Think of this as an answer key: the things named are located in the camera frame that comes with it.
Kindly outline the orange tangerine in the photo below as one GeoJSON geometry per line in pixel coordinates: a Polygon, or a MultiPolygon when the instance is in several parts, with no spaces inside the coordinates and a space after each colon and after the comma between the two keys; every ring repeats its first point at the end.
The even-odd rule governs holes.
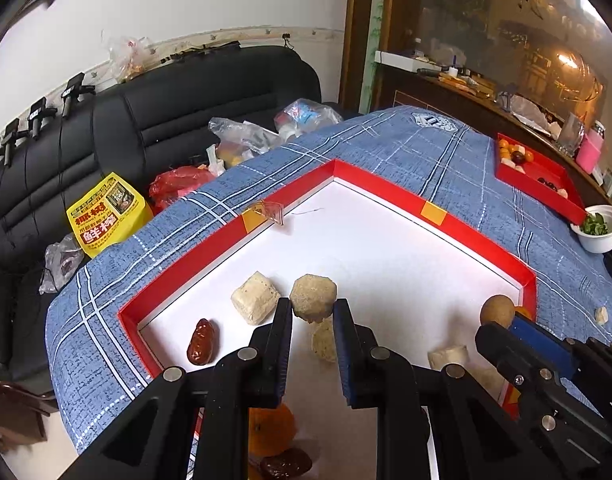
{"type": "Polygon", "coordinates": [[[532,321],[534,319],[534,315],[523,306],[516,306],[515,313],[522,315],[524,318],[528,318],[528,320],[532,321]]]}
{"type": "Polygon", "coordinates": [[[248,413],[248,452],[258,457],[286,451],[297,434],[292,411],[281,403],[277,408],[251,408],[248,413]]]}

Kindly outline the white cane chunk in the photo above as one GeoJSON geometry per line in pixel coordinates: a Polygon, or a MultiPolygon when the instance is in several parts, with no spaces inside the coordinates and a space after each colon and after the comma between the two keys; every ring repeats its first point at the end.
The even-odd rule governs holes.
{"type": "Polygon", "coordinates": [[[595,322],[597,322],[599,326],[605,325],[609,320],[607,308],[606,307],[597,308],[594,312],[594,318],[595,318],[595,322]]]}
{"type": "Polygon", "coordinates": [[[289,300],[297,318],[308,323],[321,323],[333,311],[337,285],[325,276],[305,274],[294,282],[289,300]]]}
{"type": "Polygon", "coordinates": [[[456,344],[427,353],[428,363],[432,370],[442,370],[449,364],[465,366],[470,361],[468,350],[465,344],[456,344]]]}
{"type": "Polygon", "coordinates": [[[331,318],[325,318],[317,324],[311,336],[311,350],[322,361],[336,362],[334,328],[331,318]]]}

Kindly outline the dark red jujube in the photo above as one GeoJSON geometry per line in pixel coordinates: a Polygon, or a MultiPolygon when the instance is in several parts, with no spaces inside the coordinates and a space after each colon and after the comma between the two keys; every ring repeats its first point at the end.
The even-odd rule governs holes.
{"type": "Polygon", "coordinates": [[[197,366],[208,364],[214,358],[216,346],[217,330],[214,324],[207,318],[201,318],[187,347],[187,359],[197,366]]]}

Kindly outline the small dark jujube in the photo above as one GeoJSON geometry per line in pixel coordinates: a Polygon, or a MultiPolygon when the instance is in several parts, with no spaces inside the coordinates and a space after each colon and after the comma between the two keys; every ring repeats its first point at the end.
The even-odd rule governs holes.
{"type": "Polygon", "coordinates": [[[312,468],[309,455],[300,448],[288,448],[284,452],[261,460],[260,471],[265,479],[295,479],[312,468]]]}

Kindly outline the white sugarcane chunk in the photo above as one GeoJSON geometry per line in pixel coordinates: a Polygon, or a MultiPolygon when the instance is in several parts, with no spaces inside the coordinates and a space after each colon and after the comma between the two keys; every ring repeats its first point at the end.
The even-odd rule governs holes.
{"type": "Polygon", "coordinates": [[[277,307],[278,289],[265,275],[255,272],[231,295],[235,310],[249,325],[259,325],[277,307]]]}

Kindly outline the white cup with greens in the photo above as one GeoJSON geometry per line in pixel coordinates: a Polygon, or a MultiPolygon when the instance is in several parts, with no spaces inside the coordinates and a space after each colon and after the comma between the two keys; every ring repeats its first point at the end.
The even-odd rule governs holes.
{"type": "Polygon", "coordinates": [[[605,254],[612,250],[612,205],[596,205],[586,208],[586,218],[580,226],[572,224],[572,232],[590,254],[605,254]]]}

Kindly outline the red tray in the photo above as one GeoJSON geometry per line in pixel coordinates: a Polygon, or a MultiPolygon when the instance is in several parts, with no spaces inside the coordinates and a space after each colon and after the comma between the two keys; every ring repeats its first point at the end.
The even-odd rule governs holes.
{"type": "Polygon", "coordinates": [[[201,318],[219,330],[220,354],[253,330],[231,295],[254,272],[288,292],[297,278],[330,278],[353,319],[377,340],[424,366],[446,344],[473,347],[479,312],[504,295],[536,313],[536,277],[526,263],[411,192],[333,160],[272,195],[282,223],[245,211],[131,299],[118,317],[151,373],[187,365],[201,318]]]}
{"type": "Polygon", "coordinates": [[[581,197],[567,171],[557,162],[506,136],[496,135],[494,175],[578,226],[586,218],[581,197]]]}

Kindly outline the far red tray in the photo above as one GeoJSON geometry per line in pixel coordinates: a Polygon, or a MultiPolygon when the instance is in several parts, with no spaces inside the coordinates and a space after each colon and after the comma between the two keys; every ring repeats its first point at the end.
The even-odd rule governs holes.
{"type": "Polygon", "coordinates": [[[581,197],[567,171],[557,162],[506,136],[496,135],[494,175],[578,226],[586,218],[581,197]]]}

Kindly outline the pink thermos bottle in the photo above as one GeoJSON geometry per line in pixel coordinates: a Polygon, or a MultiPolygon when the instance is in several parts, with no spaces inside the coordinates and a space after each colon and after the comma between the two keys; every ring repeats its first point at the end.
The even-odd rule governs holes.
{"type": "Polygon", "coordinates": [[[601,131],[592,128],[584,134],[576,155],[576,163],[587,174],[590,174],[598,163],[603,143],[604,136],[601,131]]]}

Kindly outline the blue plaid tablecloth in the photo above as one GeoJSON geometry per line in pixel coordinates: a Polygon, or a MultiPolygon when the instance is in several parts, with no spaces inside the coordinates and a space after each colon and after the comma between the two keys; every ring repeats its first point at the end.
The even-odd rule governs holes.
{"type": "Polygon", "coordinates": [[[560,339],[612,344],[602,257],[499,169],[495,140],[397,106],[305,134],[180,198],[50,304],[50,374],[75,450],[162,370],[190,370],[199,318],[219,326],[221,354],[247,344],[231,294],[254,273],[281,292],[328,276],[356,320],[414,362],[452,314],[472,342],[477,302],[494,294],[560,339]]]}

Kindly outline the glass tumbler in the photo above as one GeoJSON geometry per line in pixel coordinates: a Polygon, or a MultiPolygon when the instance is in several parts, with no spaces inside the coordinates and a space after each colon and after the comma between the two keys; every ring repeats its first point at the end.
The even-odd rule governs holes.
{"type": "Polygon", "coordinates": [[[560,151],[574,157],[584,136],[583,121],[574,113],[570,113],[560,130],[556,145],[560,151]]]}

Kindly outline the yellow plastic bag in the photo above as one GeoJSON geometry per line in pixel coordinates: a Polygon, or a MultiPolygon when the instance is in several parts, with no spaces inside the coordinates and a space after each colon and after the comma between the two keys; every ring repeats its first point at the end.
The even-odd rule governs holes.
{"type": "Polygon", "coordinates": [[[89,258],[127,240],[153,219],[144,197],[115,172],[66,211],[73,234],[89,258]]]}

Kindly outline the clear plastic bag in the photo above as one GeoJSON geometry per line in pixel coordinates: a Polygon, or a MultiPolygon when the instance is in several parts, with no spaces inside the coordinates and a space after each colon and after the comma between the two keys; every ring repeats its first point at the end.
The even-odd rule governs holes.
{"type": "Polygon", "coordinates": [[[227,169],[268,153],[284,143],[278,133],[252,122],[214,117],[210,119],[208,129],[218,138],[216,157],[223,161],[227,169]]]}

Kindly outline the wooden sideboard cabinet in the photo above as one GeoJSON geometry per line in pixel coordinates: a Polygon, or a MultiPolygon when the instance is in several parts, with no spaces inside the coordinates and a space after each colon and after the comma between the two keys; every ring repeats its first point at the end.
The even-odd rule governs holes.
{"type": "Polygon", "coordinates": [[[553,124],[602,124],[598,166],[612,170],[612,28],[588,0],[347,0],[343,107],[414,104],[514,134],[566,167],[586,204],[606,202],[548,130],[518,120],[513,96],[553,124]]]}

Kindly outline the black leather sofa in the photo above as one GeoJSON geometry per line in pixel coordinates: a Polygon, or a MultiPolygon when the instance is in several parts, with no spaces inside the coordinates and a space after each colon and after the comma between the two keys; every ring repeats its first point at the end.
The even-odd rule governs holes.
{"type": "Polygon", "coordinates": [[[46,248],[70,232],[66,211],[107,174],[139,192],[199,162],[217,139],[211,118],[271,128],[297,99],[320,101],[315,69],[277,46],[192,55],[96,93],[0,165],[0,382],[52,389],[39,296],[46,248]]]}

